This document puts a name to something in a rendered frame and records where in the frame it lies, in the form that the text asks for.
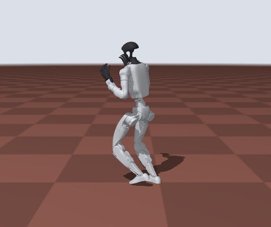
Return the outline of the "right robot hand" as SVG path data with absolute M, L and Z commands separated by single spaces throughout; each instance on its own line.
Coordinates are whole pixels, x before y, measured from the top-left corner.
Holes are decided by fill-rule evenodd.
M 123 61 L 123 64 L 125 65 L 125 66 L 127 66 L 129 63 L 130 63 L 130 61 L 127 61 L 126 59 L 125 59 L 125 56 L 124 56 L 124 54 L 122 54 L 121 55 L 122 57 L 119 57 L 122 61 Z M 127 55 L 127 57 L 128 57 L 128 55 Z M 128 57 L 129 58 L 129 57 Z M 128 63 L 129 62 L 129 63 Z

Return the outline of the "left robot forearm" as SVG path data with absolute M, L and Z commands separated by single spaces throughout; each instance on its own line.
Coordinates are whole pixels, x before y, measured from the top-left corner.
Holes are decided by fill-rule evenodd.
M 114 82 L 112 83 L 109 79 L 106 81 L 106 84 L 108 85 L 109 90 L 111 90 L 115 96 L 122 98 L 124 96 L 124 92 L 118 88 Z

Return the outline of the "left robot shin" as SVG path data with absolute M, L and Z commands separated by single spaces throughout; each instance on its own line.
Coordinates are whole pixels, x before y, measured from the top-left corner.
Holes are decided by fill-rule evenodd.
M 143 173 L 135 164 L 133 158 L 128 153 L 128 151 L 123 151 L 120 146 L 113 147 L 113 155 L 128 169 L 130 169 L 134 174 L 138 174 L 137 176 L 142 176 Z

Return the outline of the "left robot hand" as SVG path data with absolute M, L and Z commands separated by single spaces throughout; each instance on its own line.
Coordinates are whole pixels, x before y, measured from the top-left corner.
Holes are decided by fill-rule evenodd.
M 101 72 L 103 78 L 105 78 L 105 82 L 109 79 L 113 83 L 113 79 L 112 79 L 112 77 L 110 77 L 110 73 L 109 73 L 110 65 L 108 66 L 108 69 L 107 69 L 106 65 L 107 65 L 107 63 L 101 67 L 100 72 Z

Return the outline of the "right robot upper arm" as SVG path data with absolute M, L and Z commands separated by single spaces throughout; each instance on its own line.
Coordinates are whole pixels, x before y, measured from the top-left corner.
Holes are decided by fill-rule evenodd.
M 149 80 L 149 86 L 150 86 L 150 79 L 149 79 L 149 65 L 148 65 L 148 64 L 145 64 L 145 65 L 146 65 L 146 69 L 147 69 L 148 80 Z

